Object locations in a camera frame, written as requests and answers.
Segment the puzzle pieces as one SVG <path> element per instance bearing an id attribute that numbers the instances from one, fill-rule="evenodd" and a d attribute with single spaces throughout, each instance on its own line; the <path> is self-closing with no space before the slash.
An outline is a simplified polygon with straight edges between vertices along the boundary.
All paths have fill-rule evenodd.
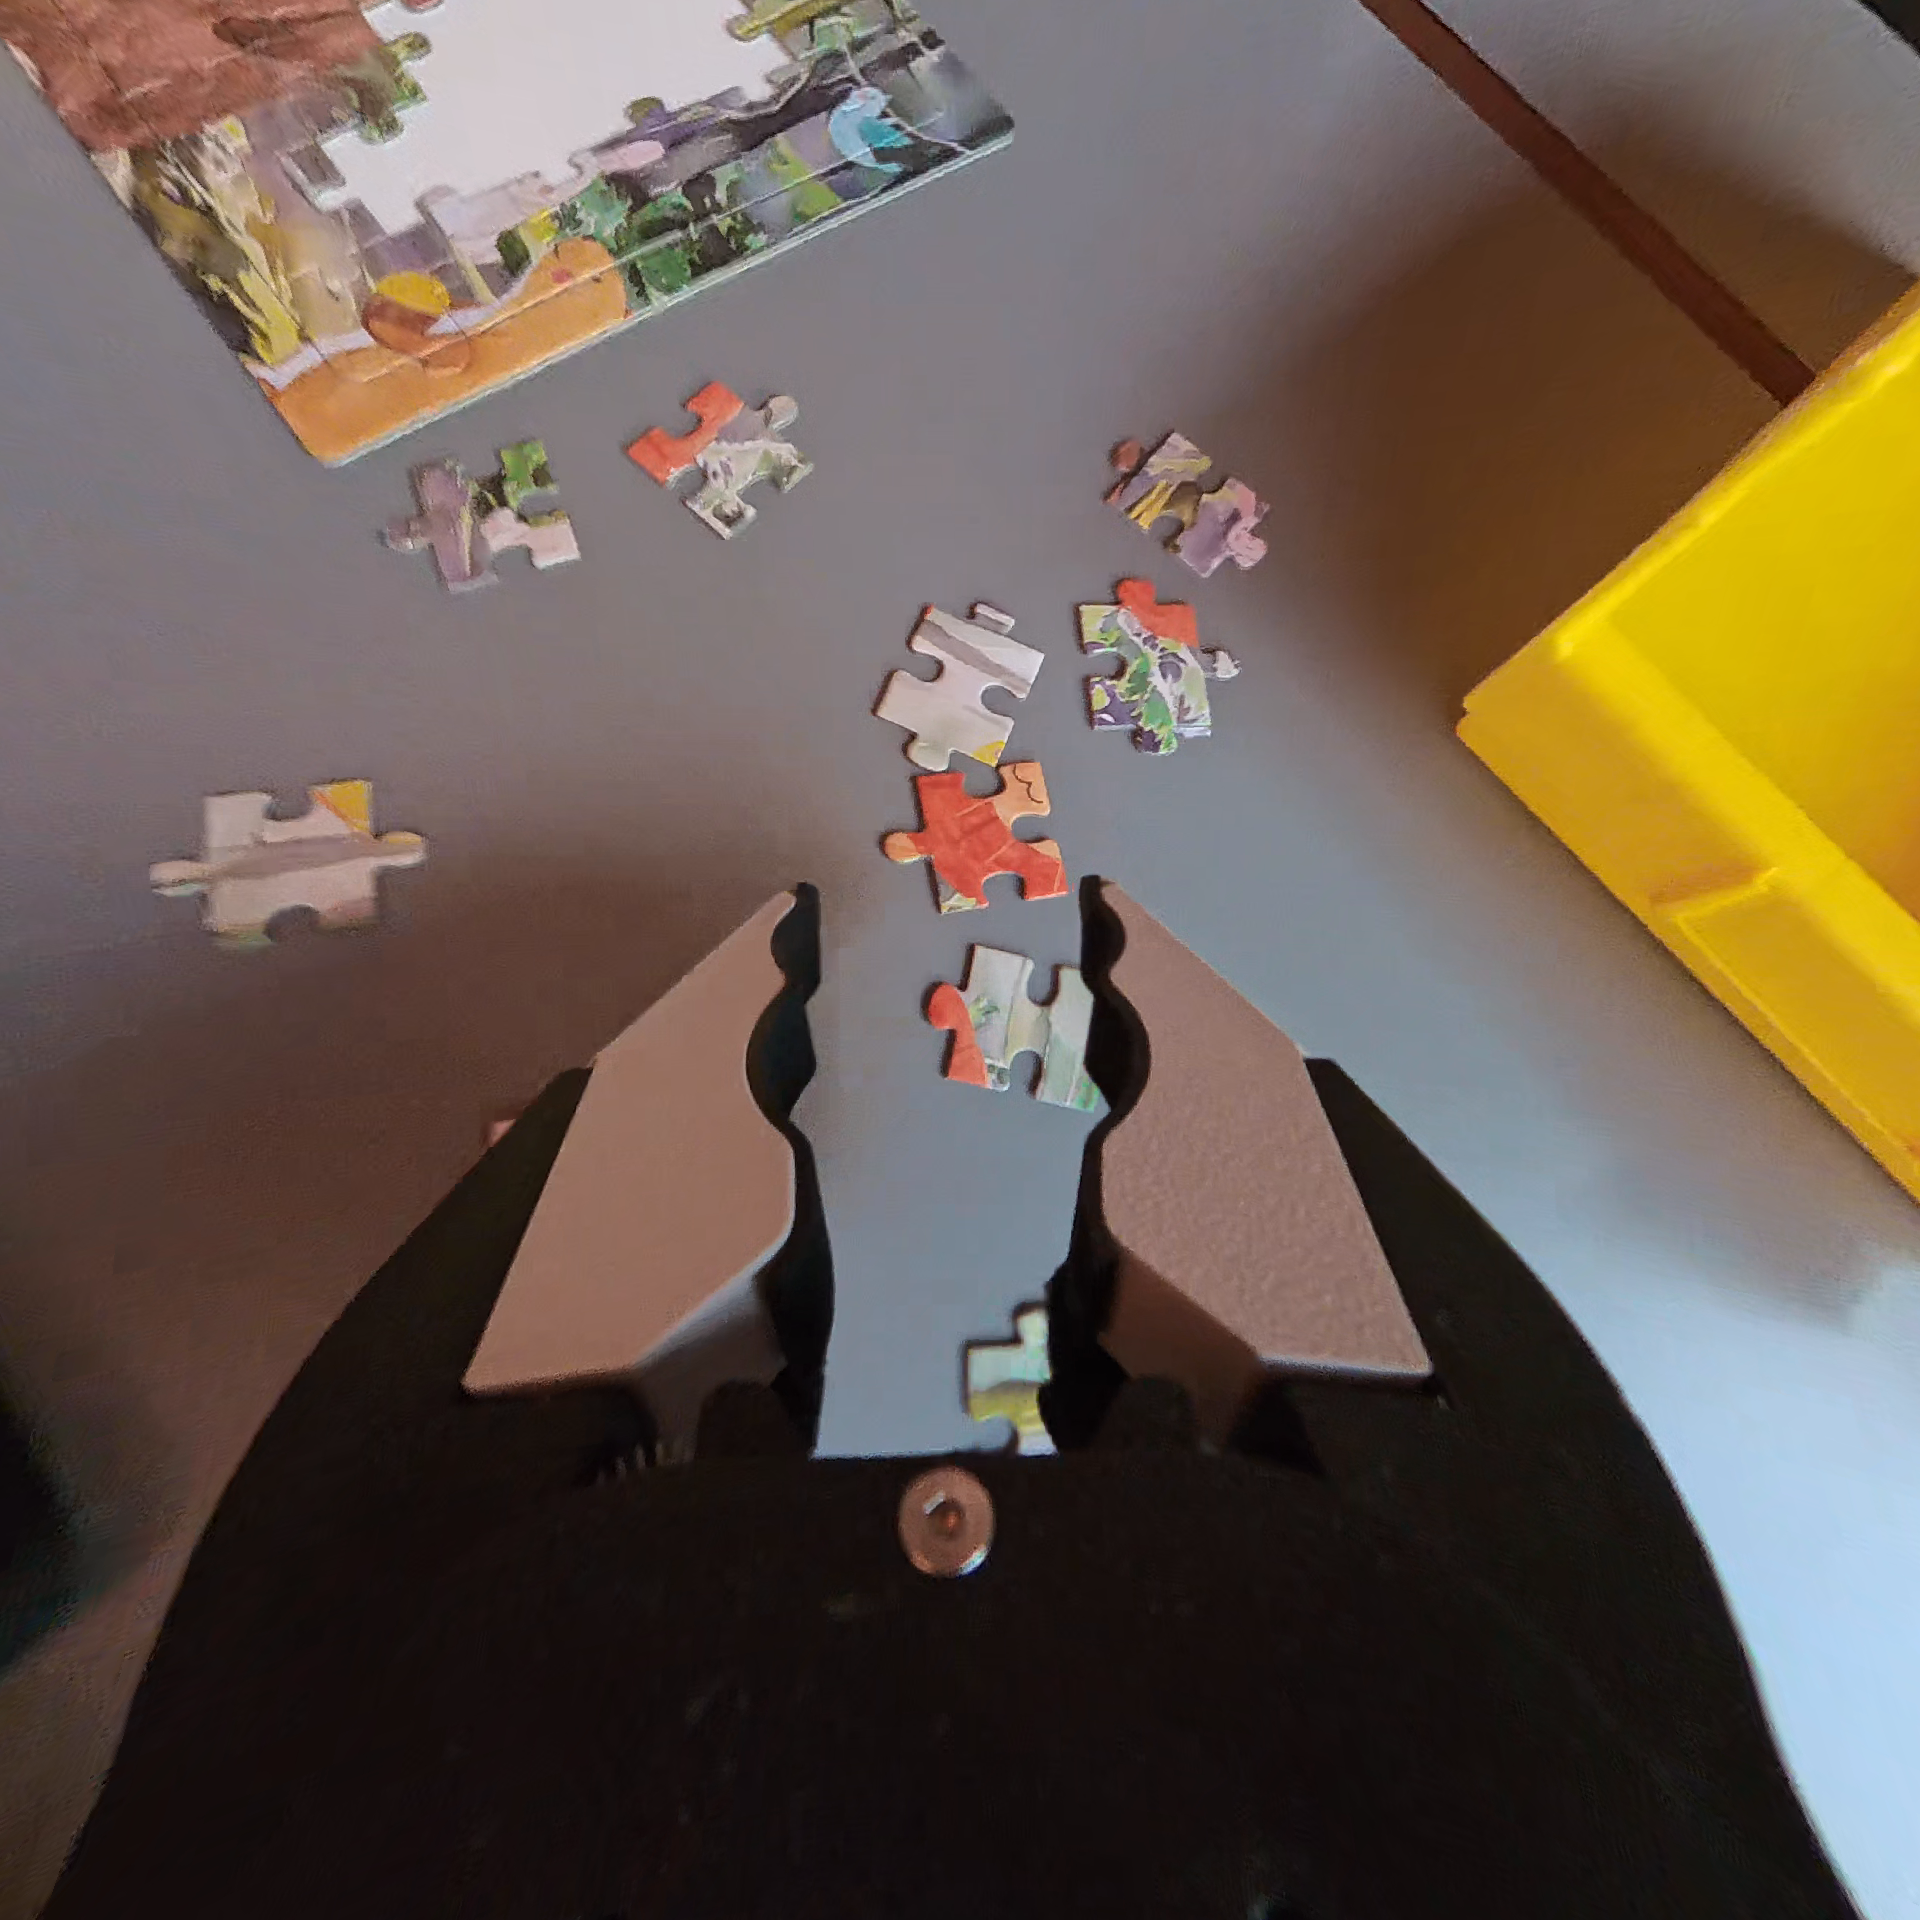
<path id="1" fill-rule="evenodd" d="M 538 569 L 570 565 L 581 557 L 581 543 L 548 469 L 539 439 L 506 445 L 487 479 L 459 461 L 421 465 L 416 511 L 385 534 L 386 547 L 433 547 L 452 586 L 492 580 L 492 563 L 509 547 L 524 548 Z M 1063 897 L 1066 860 L 1057 844 L 1018 833 L 1019 820 L 1049 811 L 1043 765 L 1010 761 L 993 796 L 970 790 L 953 754 L 993 761 L 1010 722 L 984 708 L 986 743 L 964 747 L 960 719 L 937 719 L 937 702 L 921 702 L 936 692 L 939 681 L 908 675 L 881 699 L 890 714 L 899 707 L 896 725 L 917 735 L 911 758 L 921 767 L 920 828 L 885 834 L 881 851 L 895 865 L 928 867 L 943 910 L 984 907 L 999 876 L 1018 878 L 1033 900 Z M 205 798 L 200 853 L 156 861 L 151 890 L 200 899 L 209 932 L 232 945 L 266 945 L 289 916 L 309 916 L 319 927 L 370 924 L 380 876 L 425 861 L 421 834 L 375 830 L 370 790 L 369 781 L 319 783 L 289 819 L 273 814 L 273 796 L 260 790 Z"/>

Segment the jigsaw puzzle board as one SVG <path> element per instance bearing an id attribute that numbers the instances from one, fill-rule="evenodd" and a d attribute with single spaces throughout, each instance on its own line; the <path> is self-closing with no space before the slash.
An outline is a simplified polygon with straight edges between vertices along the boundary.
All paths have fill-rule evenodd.
<path id="1" fill-rule="evenodd" d="M 343 466 L 1015 134 L 899 2 L 7 2 L 5 52 Z"/>

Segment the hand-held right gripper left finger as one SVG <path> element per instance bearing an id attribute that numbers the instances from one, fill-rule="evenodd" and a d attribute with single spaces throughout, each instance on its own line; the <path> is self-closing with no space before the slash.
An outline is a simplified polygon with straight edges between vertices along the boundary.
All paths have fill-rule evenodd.
<path id="1" fill-rule="evenodd" d="M 820 931 L 818 890 L 781 890 L 593 1055 L 466 1394 L 620 1387 L 687 1453 L 717 1387 L 770 1386 L 812 1447 L 833 1249 L 795 1109 Z"/>

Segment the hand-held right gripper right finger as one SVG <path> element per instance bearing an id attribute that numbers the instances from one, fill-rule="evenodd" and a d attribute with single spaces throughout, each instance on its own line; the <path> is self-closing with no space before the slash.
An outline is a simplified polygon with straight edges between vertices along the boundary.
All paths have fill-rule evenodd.
<path id="1" fill-rule="evenodd" d="M 1172 1382 L 1208 1444 L 1263 1444 L 1284 1381 L 1423 1390 L 1433 1361 L 1297 1041 L 1111 878 L 1089 878 L 1089 1135 L 1047 1283 L 1043 1421 L 1097 1441 Z"/>

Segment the yellow plastic bin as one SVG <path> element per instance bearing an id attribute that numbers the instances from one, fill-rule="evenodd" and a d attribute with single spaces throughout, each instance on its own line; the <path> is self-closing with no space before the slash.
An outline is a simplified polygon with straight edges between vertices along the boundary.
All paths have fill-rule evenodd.
<path id="1" fill-rule="evenodd" d="M 1915 290 L 1456 734 L 1919 1193 Z"/>

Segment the green purple jigsaw piece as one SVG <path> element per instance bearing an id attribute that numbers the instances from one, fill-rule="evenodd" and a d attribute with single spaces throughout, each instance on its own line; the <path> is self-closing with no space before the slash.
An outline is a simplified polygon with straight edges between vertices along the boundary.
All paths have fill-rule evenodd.
<path id="1" fill-rule="evenodd" d="M 1123 579 L 1108 601 L 1080 603 L 1074 619 L 1080 650 L 1108 658 L 1108 667 L 1085 679 L 1092 731 L 1124 734 L 1154 756 L 1212 735 L 1210 687 L 1232 681 L 1242 660 L 1201 642 L 1186 603 L 1164 603 L 1149 580 Z"/>

